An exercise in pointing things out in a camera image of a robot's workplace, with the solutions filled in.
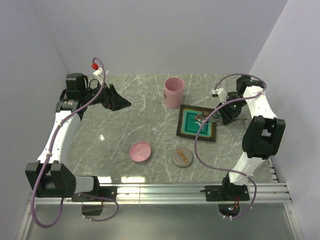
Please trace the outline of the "metal tongs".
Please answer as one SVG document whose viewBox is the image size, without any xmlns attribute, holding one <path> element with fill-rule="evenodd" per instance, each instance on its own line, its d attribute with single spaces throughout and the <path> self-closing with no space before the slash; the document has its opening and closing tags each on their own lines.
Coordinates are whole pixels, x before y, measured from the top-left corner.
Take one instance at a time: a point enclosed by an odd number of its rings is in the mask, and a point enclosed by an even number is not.
<svg viewBox="0 0 320 240">
<path fill-rule="evenodd" d="M 204 123 L 207 119 L 206 115 L 201 114 L 197 114 L 195 117 L 195 120 L 199 123 Z M 223 119 L 222 117 L 217 117 L 217 116 L 212 116 L 210 117 L 207 122 L 211 122 L 211 123 L 223 123 Z"/>
</svg>

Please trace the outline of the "pink lid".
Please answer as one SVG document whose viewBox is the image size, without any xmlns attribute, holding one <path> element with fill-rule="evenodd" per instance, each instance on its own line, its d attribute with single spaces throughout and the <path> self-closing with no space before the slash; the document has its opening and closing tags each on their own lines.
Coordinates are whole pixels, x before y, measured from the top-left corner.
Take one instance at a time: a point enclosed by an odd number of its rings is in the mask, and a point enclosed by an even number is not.
<svg viewBox="0 0 320 240">
<path fill-rule="evenodd" d="M 129 149 L 129 157 L 136 163 L 143 163 L 149 159 L 152 153 L 150 144 L 146 141 L 138 141 Z"/>
</svg>

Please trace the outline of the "pink cup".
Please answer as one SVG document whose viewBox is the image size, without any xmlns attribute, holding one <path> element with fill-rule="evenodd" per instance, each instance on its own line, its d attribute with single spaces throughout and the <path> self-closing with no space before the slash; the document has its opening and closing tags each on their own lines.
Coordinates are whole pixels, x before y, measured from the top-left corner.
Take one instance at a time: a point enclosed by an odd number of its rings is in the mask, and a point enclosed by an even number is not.
<svg viewBox="0 0 320 240">
<path fill-rule="evenodd" d="M 164 105 L 176 109 L 182 104 L 185 83 L 181 78 L 170 77 L 164 82 Z"/>
</svg>

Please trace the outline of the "grey lid with strap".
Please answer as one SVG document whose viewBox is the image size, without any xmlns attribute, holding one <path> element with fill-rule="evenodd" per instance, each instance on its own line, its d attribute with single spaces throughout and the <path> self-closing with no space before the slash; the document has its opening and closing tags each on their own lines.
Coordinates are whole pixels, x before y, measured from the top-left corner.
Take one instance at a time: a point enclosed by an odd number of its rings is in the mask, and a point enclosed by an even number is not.
<svg viewBox="0 0 320 240">
<path fill-rule="evenodd" d="M 187 168 L 193 163 L 193 153 L 187 147 L 175 148 L 171 153 L 171 161 L 178 168 Z"/>
</svg>

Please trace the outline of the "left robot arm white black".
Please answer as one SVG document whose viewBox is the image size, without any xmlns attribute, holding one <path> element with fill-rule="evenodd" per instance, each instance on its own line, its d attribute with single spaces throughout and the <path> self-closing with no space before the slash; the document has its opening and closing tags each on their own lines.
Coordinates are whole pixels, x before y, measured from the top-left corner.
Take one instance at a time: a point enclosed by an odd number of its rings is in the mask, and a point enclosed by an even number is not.
<svg viewBox="0 0 320 240">
<path fill-rule="evenodd" d="M 35 163 L 28 163 L 25 174 L 37 198 L 71 198 L 83 193 L 89 201 L 101 196 L 97 176 L 75 176 L 65 165 L 76 130 L 87 110 L 86 104 L 101 104 L 118 111 L 131 106 L 113 84 L 103 83 L 108 70 L 99 68 L 90 77 L 82 73 L 66 76 L 66 89 L 55 107 L 53 129 Z"/>
</svg>

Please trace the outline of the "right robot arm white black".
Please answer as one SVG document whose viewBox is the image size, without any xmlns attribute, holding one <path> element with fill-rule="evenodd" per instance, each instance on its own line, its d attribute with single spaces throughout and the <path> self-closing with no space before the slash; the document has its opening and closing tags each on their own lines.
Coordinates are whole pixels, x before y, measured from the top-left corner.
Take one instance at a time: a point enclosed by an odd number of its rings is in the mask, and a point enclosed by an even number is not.
<svg viewBox="0 0 320 240">
<path fill-rule="evenodd" d="M 286 122 L 272 111 L 265 90 L 266 84 L 251 75 L 241 75 L 234 92 L 218 86 L 212 90 L 212 95 L 220 100 L 218 112 L 224 125 L 234 122 L 244 106 L 248 106 L 251 116 L 242 139 L 241 157 L 222 181 L 220 193 L 226 200 L 237 196 L 256 168 L 279 150 Z"/>
</svg>

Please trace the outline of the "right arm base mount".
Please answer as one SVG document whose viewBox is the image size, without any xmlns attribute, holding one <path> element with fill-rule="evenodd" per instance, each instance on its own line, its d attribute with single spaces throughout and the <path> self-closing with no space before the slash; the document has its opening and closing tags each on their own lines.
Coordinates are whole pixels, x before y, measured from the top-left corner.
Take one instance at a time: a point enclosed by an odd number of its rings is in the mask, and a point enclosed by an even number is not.
<svg viewBox="0 0 320 240">
<path fill-rule="evenodd" d="M 218 202 L 218 210 L 223 217 L 236 217 L 240 214 L 240 202 L 249 201 L 246 185 L 206 185 L 204 187 L 207 202 Z"/>
</svg>

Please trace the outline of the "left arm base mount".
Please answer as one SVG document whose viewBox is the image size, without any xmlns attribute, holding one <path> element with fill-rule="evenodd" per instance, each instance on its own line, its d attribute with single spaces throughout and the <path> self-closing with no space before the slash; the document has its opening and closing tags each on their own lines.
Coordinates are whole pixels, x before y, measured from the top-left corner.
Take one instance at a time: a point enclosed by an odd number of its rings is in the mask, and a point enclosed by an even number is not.
<svg viewBox="0 0 320 240">
<path fill-rule="evenodd" d="M 76 193 L 72 196 L 73 203 L 81 203 L 81 212 L 86 217 L 100 217 L 107 203 L 115 204 L 116 186 L 99 186 L 90 192 Z"/>
</svg>

